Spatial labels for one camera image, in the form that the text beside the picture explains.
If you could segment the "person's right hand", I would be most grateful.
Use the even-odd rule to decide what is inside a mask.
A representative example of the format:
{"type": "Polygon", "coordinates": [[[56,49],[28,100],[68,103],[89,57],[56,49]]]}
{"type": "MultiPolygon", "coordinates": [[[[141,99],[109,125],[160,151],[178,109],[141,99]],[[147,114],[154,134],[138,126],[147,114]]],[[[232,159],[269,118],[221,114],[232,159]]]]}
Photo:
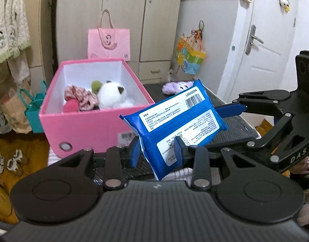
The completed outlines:
{"type": "Polygon", "coordinates": [[[309,157],[290,168],[290,175],[302,175],[309,178],[309,157]]]}

